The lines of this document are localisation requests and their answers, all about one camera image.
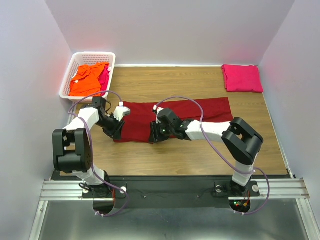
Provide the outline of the dark red t shirt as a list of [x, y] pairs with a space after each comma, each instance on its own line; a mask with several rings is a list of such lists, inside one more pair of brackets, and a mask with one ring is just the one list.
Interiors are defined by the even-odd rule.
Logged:
[[[196, 102], [203, 108], [204, 122], [221, 123], [233, 120], [233, 115], [227, 97], [197, 99]], [[156, 120], [152, 112], [154, 102], [124, 102], [130, 109], [130, 115], [124, 117], [124, 125], [121, 130], [121, 139], [114, 140], [115, 143], [138, 142], [148, 143], [151, 135], [150, 123]], [[200, 120], [201, 110], [189, 100], [166, 101], [160, 105], [169, 108], [182, 120]]]

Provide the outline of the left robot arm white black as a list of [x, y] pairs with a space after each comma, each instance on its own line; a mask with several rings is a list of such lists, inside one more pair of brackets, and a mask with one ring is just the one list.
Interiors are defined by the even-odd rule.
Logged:
[[79, 186], [96, 198], [114, 197], [116, 194], [107, 172], [94, 165], [91, 129], [97, 125], [108, 137], [120, 140], [124, 117], [131, 113], [122, 101], [113, 113], [108, 113], [106, 105], [105, 98], [93, 97], [92, 103], [82, 106], [66, 127], [52, 133], [55, 170], [81, 179]]

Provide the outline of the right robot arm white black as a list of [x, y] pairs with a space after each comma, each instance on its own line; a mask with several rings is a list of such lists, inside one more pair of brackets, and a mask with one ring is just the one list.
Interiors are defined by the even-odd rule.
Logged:
[[[213, 150], [234, 170], [230, 181], [231, 192], [242, 195], [249, 188], [254, 163], [264, 143], [263, 137], [246, 121], [235, 117], [227, 122], [201, 122], [195, 119], [156, 120], [150, 123], [150, 143], [160, 143], [175, 137], [179, 140], [206, 140]], [[219, 153], [213, 142], [224, 143], [235, 160], [235, 165]]]

